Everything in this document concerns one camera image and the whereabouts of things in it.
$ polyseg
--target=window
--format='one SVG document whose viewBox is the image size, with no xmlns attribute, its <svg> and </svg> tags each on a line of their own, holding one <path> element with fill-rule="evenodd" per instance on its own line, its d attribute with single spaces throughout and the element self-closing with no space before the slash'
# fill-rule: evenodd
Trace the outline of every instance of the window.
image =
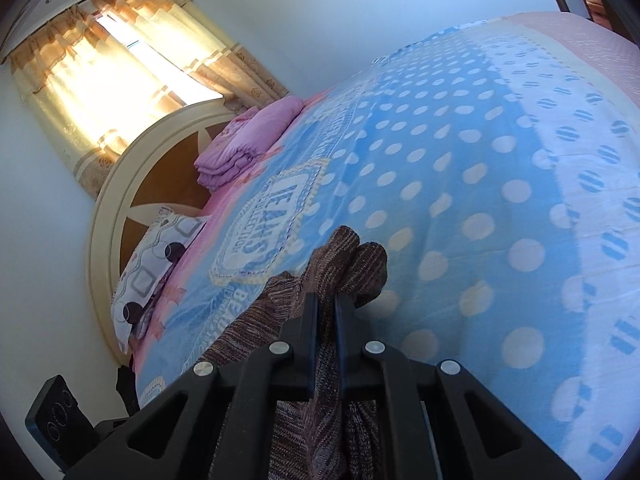
<svg viewBox="0 0 640 480">
<path fill-rule="evenodd" d="M 116 40 L 126 46 L 151 73 L 188 105 L 222 97 L 222 94 L 201 85 L 177 66 L 167 61 L 148 46 L 132 27 L 129 27 L 118 18 L 100 14 L 96 19 Z"/>
</svg>

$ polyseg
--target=curtain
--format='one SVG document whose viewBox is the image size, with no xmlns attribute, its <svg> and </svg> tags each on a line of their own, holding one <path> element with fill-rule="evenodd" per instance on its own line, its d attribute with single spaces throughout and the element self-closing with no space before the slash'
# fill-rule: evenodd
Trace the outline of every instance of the curtain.
<svg viewBox="0 0 640 480">
<path fill-rule="evenodd" d="M 204 86 L 221 93 L 240 112 L 287 94 L 244 46 L 234 43 L 191 0 L 92 0 L 118 17 L 156 51 Z"/>
<path fill-rule="evenodd" d="M 158 119 L 184 106 L 77 6 L 23 41 L 10 60 L 22 99 L 93 197 L 123 150 Z"/>
</svg>

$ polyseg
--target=brown knit fabric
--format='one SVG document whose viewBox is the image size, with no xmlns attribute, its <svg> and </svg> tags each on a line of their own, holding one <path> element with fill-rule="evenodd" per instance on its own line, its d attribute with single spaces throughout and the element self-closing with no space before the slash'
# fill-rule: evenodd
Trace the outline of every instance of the brown knit fabric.
<svg viewBox="0 0 640 480">
<path fill-rule="evenodd" d="M 279 402 L 271 445 L 270 480 L 373 480 L 380 473 L 375 403 L 340 402 L 333 298 L 347 294 L 362 306 L 386 282 L 386 253 L 338 227 L 317 248 L 300 278 L 272 277 L 251 306 L 207 349 L 217 365 L 242 361 L 275 341 L 283 323 L 302 315 L 305 294 L 319 299 L 316 394 L 310 402 Z"/>
</svg>

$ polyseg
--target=bedspread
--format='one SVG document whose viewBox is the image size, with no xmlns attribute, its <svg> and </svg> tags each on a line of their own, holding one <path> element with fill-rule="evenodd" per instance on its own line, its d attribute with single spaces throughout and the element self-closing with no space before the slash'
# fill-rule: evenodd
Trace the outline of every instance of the bedspread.
<svg viewBox="0 0 640 480">
<path fill-rule="evenodd" d="M 313 102 L 215 196 L 136 351 L 140 405 L 346 224 L 388 252 L 376 338 L 459 360 L 603 479 L 640 427 L 640 55 L 593 27 L 455 27 Z"/>
</svg>

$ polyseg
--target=white wall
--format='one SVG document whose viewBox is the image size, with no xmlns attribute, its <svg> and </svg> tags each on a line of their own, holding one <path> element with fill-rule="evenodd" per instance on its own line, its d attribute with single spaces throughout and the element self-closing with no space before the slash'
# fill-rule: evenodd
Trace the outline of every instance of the white wall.
<svg viewBox="0 0 640 480">
<path fill-rule="evenodd" d="M 93 205 L 0 66 L 0 412 L 46 480 L 62 475 L 24 427 L 44 381 L 61 374 L 94 424 L 126 416 L 86 291 Z"/>
<path fill-rule="evenodd" d="M 459 23 L 530 10 L 555 0 L 196 0 L 302 97 Z"/>
</svg>

